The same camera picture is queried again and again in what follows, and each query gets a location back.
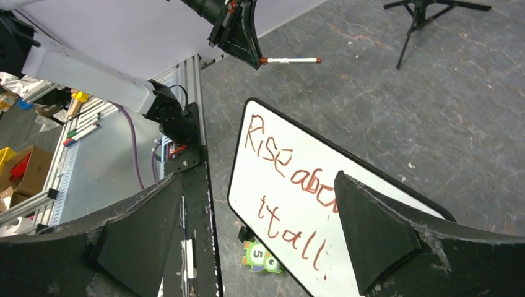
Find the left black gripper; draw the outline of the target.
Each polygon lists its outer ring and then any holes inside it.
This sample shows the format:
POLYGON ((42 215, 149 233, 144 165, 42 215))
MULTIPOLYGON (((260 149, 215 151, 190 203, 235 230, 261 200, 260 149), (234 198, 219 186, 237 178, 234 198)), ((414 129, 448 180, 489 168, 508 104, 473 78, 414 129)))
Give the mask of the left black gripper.
POLYGON ((255 27, 256 1, 182 0, 186 6, 212 25, 210 47, 247 63, 261 67, 262 52, 255 27))

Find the white marker brown cap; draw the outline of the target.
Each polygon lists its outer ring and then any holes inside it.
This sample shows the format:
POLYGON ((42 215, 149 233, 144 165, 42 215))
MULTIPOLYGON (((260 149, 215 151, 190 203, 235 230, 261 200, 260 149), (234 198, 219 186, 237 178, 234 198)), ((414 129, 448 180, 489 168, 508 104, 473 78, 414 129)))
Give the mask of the white marker brown cap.
POLYGON ((259 62, 261 64, 321 64, 321 58, 268 58, 261 57, 259 62))

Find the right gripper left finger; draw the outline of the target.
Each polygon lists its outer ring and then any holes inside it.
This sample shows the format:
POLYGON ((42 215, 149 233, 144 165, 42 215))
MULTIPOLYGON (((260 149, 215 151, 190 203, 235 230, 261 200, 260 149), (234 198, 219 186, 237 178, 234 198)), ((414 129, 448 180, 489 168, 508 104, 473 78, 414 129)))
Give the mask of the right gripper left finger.
POLYGON ((171 174, 84 217, 1 238, 1 295, 157 296, 181 190, 171 174))

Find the white whiteboard black frame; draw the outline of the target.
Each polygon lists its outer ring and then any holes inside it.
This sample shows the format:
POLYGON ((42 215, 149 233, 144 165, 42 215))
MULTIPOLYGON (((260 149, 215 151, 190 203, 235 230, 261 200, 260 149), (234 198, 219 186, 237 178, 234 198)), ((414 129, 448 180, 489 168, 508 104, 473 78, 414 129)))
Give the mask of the white whiteboard black frame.
POLYGON ((227 200, 311 296, 358 296, 334 192, 339 171, 439 218, 453 216, 270 104, 243 107, 227 200))

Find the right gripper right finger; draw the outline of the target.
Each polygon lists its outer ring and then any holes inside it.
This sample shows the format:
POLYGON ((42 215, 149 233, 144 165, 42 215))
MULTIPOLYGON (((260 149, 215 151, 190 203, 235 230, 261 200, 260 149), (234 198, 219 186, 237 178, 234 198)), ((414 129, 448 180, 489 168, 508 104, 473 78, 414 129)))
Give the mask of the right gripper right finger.
POLYGON ((524 295, 524 238, 435 217, 343 172, 334 187, 360 295, 524 295))

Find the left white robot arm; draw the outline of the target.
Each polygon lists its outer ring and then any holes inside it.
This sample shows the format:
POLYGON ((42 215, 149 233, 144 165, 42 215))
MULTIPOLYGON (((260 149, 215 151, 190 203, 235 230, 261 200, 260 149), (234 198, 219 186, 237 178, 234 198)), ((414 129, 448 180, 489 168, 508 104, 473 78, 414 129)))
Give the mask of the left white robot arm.
MULTIPOLYGON (((160 131, 177 144, 192 141, 197 129, 167 87, 107 66, 42 35, 19 20, 13 10, 29 1, 1 1, 1 71, 29 76, 83 91, 116 103, 159 124, 160 131)), ((256 1, 185 1, 212 24, 208 38, 254 69, 261 67, 262 52, 255 31, 256 1)))

